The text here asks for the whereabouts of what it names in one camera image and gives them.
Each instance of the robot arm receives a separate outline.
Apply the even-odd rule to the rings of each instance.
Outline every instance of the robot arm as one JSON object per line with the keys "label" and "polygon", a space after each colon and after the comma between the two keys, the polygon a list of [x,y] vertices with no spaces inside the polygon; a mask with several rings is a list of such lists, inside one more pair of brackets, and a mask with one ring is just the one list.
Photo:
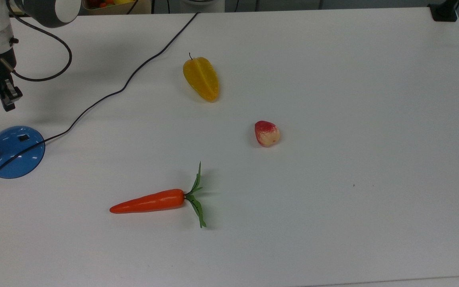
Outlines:
{"label": "robot arm", "polygon": [[[81,0],[12,0],[20,10],[35,18],[48,28],[64,26],[78,15]],[[14,86],[11,70],[16,59],[13,45],[18,40],[13,37],[9,11],[5,0],[0,0],[0,100],[5,111],[15,108],[14,102],[22,97]]]}

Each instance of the green leaf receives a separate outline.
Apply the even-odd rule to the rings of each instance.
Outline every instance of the green leaf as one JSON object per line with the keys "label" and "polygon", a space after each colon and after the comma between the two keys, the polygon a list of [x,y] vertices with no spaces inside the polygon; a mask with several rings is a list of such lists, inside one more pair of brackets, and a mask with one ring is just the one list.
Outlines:
{"label": "green leaf", "polygon": [[206,227],[206,223],[203,220],[203,208],[201,207],[201,203],[199,203],[193,195],[187,195],[185,199],[192,204],[194,211],[196,211],[196,215],[199,217],[199,227]]}
{"label": "green leaf", "polygon": [[191,191],[189,191],[189,194],[194,192],[193,190],[195,190],[198,187],[200,181],[201,181],[201,162],[199,162],[199,168],[198,168],[198,173],[196,175],[196,180],[194,181],[194,185],[192,186]]}

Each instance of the orange carrot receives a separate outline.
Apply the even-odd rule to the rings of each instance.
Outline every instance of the orange carrot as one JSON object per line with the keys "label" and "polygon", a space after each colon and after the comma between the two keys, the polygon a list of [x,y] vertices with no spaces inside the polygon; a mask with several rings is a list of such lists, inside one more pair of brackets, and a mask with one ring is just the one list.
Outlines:
{"label": "orange carrot", "polygon": [[201,162],[199,163],[198,173],[196,180],[192,186],[191,191],[184,194],[181,189],[169,189],[167,191],[161,191],[156,194],[151,194],[129,200],[120,204],[117,204],[109,209],[113,214],[128,214],[131,212],[150,212],[167,210],[181,207],[184,201],[187,200],[192,204],[194,211],[196,211],[199,217],[199,227],[206,227],[206,223],[203,221],[203,210],[201,204],[194,197],[194,193],[202,187],[199,186],[201,179]]}

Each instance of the gray wall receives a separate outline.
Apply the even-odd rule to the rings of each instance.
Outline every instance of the gray wall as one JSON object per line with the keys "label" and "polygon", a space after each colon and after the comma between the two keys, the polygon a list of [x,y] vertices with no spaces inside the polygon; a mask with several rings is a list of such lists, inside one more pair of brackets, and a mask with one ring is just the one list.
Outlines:
{"label": "gray wall", "polygon": [[[426,7],[430,3],[439,4],[443,0],[324,0],[322,9],[360,9]],[[226,12],[233,12],[237,0],[226,0]],[[260,11],[314,10],[319,0],[260,0]],[[180,0],[170,0],[171,13],[180,12]],[[255,0],[240,0],[239,12],[255,10]],[[156,13],[167,13],[166,0],[156,0]]]}

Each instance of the fake vegetable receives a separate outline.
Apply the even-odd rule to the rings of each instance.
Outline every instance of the fake vegetable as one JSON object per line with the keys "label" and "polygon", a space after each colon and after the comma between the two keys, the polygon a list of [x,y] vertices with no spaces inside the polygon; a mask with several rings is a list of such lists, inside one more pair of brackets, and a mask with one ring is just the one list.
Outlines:
{"label": "fake vegetable", "polygon": [[132,212],[150,212],[167,210],[181,207],[184,201],[187,200],[192,204],[194,211],[196,211],[199,217],[199,227],[206,227],[206,223],[203,220],[203,209],[198,200],[194,197],[194,193],[202,187],[199,186],[201,180],[201,162],[199,163],[198,173],[196,180],[192,186],[191,191],[184,194],[181,189],[170,189],[167,191],[161,191],[156,194],[151,194],[129,200],[120,204],[117,204],[109,209],[113,214],[128,214]]}
{"label": "fake vegetable", "polygon": [[193,89],[205,100],[213,102],[219,96],[219,80],[212,64],[203,57],[191,58],[184,64],[184,76]]}
{"label": "fake vegetable", "polygon": [[274,145],[281,138],[278,127],[265,120],[260,120],[255,124],[255,135],[258,143],[264,147]]}

